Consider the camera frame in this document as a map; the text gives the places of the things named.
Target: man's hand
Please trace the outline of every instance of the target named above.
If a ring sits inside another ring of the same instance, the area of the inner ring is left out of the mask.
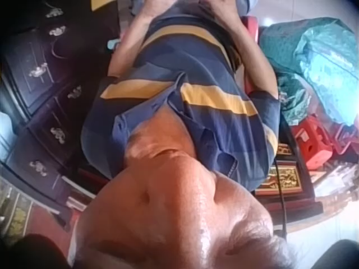
[[[225,27],[241,23],[236,0],[204,0],[209,4],[215,18]]]
[[[141,15],[154,19],[165,13],[177,0],[145,0]]]

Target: black cable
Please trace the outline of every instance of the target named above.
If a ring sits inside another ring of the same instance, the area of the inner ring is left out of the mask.
[[[280,195],[280,204],[282,205],[282,211],[283,211],[283,220],[282,220],[282,238],[284,240],[287,240],[287,210],[286,210],[286,204],[284,203],[284,196],[282,192],[282,185],[280,184],[279,179],[279,169],[276,158],[274,158],[274,165],[275,165],[275,171],[277,173],[277,181],[278,181],[278,190]]]

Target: framed carving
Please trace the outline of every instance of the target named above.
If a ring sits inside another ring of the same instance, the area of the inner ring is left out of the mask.
[[[301,193],[303,191],[298,168],[295,162],[278,162],[279,179],[283,194]],[[259,186],[256,196],[279,195],[277,172],[275,166],[270,168],[266,181]]]
[[[285,143],[279,143],[278,144],[278,150],[277,155],[293,155],[291,148],[288,144]]]

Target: man's arm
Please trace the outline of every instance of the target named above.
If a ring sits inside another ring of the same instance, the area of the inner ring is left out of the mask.
[[[263,52],[248,33],[237,13],[236,0],[207,0],[216,18],[230,33],[246,72],[258,90],[278,99],[277,79]]]
[[[119,77],[132,67],[151,22],[169,9],[175,1],[145,0],[142,10],[135,17],[112,55],[108,76]]]

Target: dark wooden dresser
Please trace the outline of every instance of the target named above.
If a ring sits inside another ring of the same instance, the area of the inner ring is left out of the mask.
[[[107,42],[119,36],[117,2],[92,10],[91,0],[17,1],[7,12],[1,38],[1,177],[66,228],[73,191],[68,182],[81,163],[82,124],[107,70]]]

